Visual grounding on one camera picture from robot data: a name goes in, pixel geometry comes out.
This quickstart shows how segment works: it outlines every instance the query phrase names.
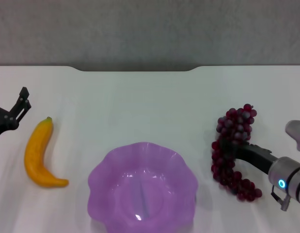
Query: banana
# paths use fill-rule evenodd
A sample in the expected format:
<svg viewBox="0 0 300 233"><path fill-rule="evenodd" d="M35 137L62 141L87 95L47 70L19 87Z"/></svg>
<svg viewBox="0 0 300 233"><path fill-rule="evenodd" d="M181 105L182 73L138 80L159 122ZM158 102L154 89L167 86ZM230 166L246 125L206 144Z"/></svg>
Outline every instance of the banana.
<svg viewBox="0 0 300 233"><path fill-rule="evenodd" d="M68 180L58 179L44 167L44 152L53 132L52 118L41 121L27 143L24 164L27 175L41 187L65 187Z"/></svg>

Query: white table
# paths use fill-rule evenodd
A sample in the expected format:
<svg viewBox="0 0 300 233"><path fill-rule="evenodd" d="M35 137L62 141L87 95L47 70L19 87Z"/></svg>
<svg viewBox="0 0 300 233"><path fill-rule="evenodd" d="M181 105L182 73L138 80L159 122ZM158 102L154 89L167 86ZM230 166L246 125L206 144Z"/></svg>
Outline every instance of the white table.
<svg viewBox="0 0 300 233"><path fill-rule="evenodd" d="M87 178L113 148L148 141L180 153L199 182L191 233L300 233L300 204L287 212L270 196L267 175L246 162L236 169L263 197L241 203L212 180L217 118L254 105L251 142L300 162L285 124L300 119L300 67L200 67L188 72L81 72L70 67L0 67L0 107L23 86L32 108L16 131L0 136L0 233L103 233L87 214ZM46 166L68 178L63 189L36 186L23 156L35 125L50 116Z"/></svg>

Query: plastic bowl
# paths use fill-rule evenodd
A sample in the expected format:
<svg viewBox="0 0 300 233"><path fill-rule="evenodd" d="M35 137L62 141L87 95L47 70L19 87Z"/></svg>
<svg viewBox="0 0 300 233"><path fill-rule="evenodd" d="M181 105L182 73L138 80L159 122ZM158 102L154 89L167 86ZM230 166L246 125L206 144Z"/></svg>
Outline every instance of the plastic bowl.
<svg viewBox="0 0 300 233"><path fill-rule="evenodd" d="M171 149L148 142L116 148L88 185L88 214L108 233L174 233L193 221L198 183Z"/></svg>

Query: grapes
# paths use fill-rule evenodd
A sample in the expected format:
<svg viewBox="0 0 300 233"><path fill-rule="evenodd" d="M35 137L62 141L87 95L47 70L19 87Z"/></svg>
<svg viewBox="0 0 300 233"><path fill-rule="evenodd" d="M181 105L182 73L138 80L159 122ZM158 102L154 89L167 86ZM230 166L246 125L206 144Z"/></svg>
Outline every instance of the grapes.
<svg viewBox="0 0 300 233"><path fill-rule="evenodd" d="M229 109L225 116L218 119L216 127L220 134L218 141L211 144L213 179L223 186L228 186L233 195L241 201L254 201L262 196L262 191L255 188L255 184L248 179L242 180L242 174L239 171L233 171L235 167L235 155L233 153L223 153L220 150L219 140L225 138L234 145L241 145L250 140L252 125L257 111L250 104L245 104L243 108L236 110Z"/></svg>

